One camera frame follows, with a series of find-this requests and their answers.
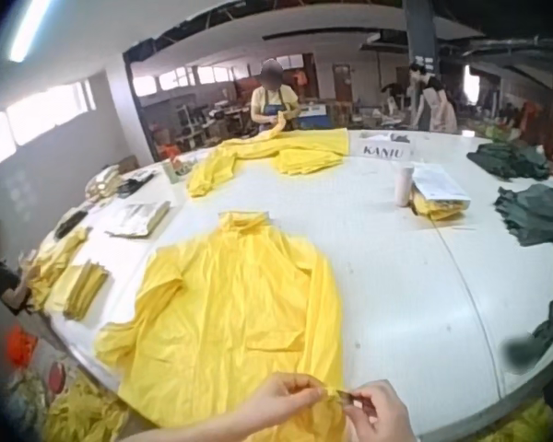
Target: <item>hand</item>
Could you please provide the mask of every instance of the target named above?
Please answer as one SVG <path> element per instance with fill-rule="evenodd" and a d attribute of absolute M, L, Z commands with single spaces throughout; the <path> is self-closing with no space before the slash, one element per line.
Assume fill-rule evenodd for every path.
<path fill-rule="evenodd" d="M 371 417 L 354 405 L 344 407 L 360 442 L 415 442 L 406 406 L 387 380 L 365 384 L 351 391 L 355 396 L 371 400 L 377 416 Z"/>
<path fill-rule="evenodd" d="M 237 419 L 253 433 L 286 422 L 325 397 L 323 384 L 310 375 L 275 373 L 238 411 Z"/>
<path fill-rule="evenodd" d="M 26 269 L 32 264 L 36 256 L 36 250 L 31 250 L 27 254 L 25 254 L 24 251 L 20 252 L 20 254 L 18 255 L 18 267 L 20 267 L 21 269 Z"/>
<path fill-rule="evenodd" d="M 441 129 L 442 121 L 440 118 L 433 118 L 432 124 L 430 125 L 434 131 L 439 131 Z"/>

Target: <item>round table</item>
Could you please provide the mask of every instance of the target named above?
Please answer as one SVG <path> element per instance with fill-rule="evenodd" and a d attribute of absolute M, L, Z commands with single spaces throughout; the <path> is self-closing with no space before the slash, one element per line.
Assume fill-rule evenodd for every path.
<path fill-rule="evenodd" d="M 509 373 L 500 357 L 500 344 L 531 332 L 553 299 L 553 247 L 523 248 L 493 208 L 500 186 L 522 191 L 534 181 L 500 180 L 466 158 L 487 140 L 402 134 L 416 147 L 415 160 L 442 164 L 469 194 L 463 216 L 432 223 L 396 207 L 395 165 L 372 158 L 345 157 L 340 166 L 296 177 L 279 174 L 270 160 L 247 161 L 233 180 L 198 199 L 183 182 L 170 185 L 155 165 L 154 180 L 84 221 L 93 231 L 75 262 L 99 262 L 111 277 L 81 322 L 53 314 L 53 329 L 116 390 L 120 379 L 95 359 L 93 344 L 107 322 L 134 316 L 147 257 L 211 232 L 221 212 L 263 211 L 287 234 L 308 238 L 334 269 L 348 388 L 389 379 L 423 441 L 454 440 L 488 425 L 553 376 L 553 345 L 523 375 Z M 349 132 L 351 140 L 359 136 Z M 172 208 L 150 238 L 104 233 L 123 204 L 164 200 Z"/>

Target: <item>raincoat sleeve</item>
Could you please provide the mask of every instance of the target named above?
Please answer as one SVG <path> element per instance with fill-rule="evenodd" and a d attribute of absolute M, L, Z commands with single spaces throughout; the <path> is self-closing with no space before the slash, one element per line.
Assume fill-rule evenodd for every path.
<path fill-rule="evenodd" d="M 147 263 L 135 303 L 135 316 L 123 324 L 109 323 L 95 342 L 97 358 L 111 367 L 129 367 L 139 341 L 147 335 L 158 316 L 182 291 L 182 274 L 173 250 L 158 250 Z"/>
<path fill-rule="evenodd" d="M 322 253 L 304 239 L 291 240 L 288 253 L 311 276 L 305 344 L 298 371 L 320 379 L 328 391 L 341 390 L 342 305 L 332 268 Z M 334 401 L 322 401 L 300 418 L 318 440 L 342 440 L 346 419 Z"/>

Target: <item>door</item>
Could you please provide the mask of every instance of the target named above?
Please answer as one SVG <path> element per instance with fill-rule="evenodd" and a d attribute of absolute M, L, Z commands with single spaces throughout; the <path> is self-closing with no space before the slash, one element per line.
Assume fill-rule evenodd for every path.
<path fill-rule="evenodd" d="M 320 97 L 320 89 L 317 84 L 317 71 L 315 69 L 315 59 L 312 53 L 303 54 L 303 66 L 307 75 L 307 87 L 305 88 L 307 97 Z"/>
<path fill-rule="evenodd" d="M 348 64 L 334 64 L 334 91 L 336 101 L 352 102 L 352 80 Z"/>
<path fill-rule="evenodd" d="M 407 90 L 409 86 L 409 67 L 401 66 L 395 68 L 395 79 L 398 84 L 404 87 L 404 90 Z"/>

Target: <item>yellow shirt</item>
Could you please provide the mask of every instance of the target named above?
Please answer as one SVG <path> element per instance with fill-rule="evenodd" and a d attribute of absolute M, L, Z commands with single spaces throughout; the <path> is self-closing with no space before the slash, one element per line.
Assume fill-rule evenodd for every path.
<path fill-rule="evenodd" d="M 62 311 L 69 320 L 83 320 L 107 276 L 94 262 L 68 266 L 55 282 L 46 308 Z"/>
<path fill-rule="evenodd" d="M 291 109 L 290 104 L 296 103 L 299 101 L 299 97 L 290 86 L 281 85 L 280 93 L 283 96 L 283 101 L 287 110 Z M 258 113 L 262 113 L 265 108 L 265 104 L 283 104 L 278 96 L 278 91 L 266 90 L 263 87 L 257 87 L 252 93 L 252 99 L 250 100 L 250 106 L 252 109 L 255 109 Z"/>
<path fill-rule="evenodd" d="M 127 420 L 127 407 L 82 372 L 58 395 L 47 411 L 45 442 L 103 442 L 116 440 Z"/>
<path fill-rule="evenodd" d="M 31 300 L 36 310 L 43 310 L 53 285 L 87 237 L 88 230 L 85 227 L 76 227 L 59 241 L 50 234 L 40 245 L 33 261 L 33 265 L 41 269 L 40 274 L 29 282 Z"/>
<path fill-rule="evenodd" d="M 285 124 L 283 112 L 279 112 L 278 124 L 271 130 L 261 132 L 254 138 L 221 143 L 205 161 L 194 167 L 187 184 L 189 194 L 193 197 L 203 196 L 231 180 L 239 160 L 276 156 L 276 169 L 281 173 L 294 175 L 312 173 L 340 164 L 340 156 L 348 153 L 346 129 L 282 134 Z"/>
<path fill-rule="evenodd" d="M 234 410 L 271 373 L 342 386 L 342 311 L 325 257 L 271 227 L 265 214 L 227 213 L 210 235 L 158 250 L 135 318 L 109 324 L 98 358 L 124 373 L 120 397 L 161 426 Z M 345 418 L 323 401 L 258 441 L 337 441 Z"/>

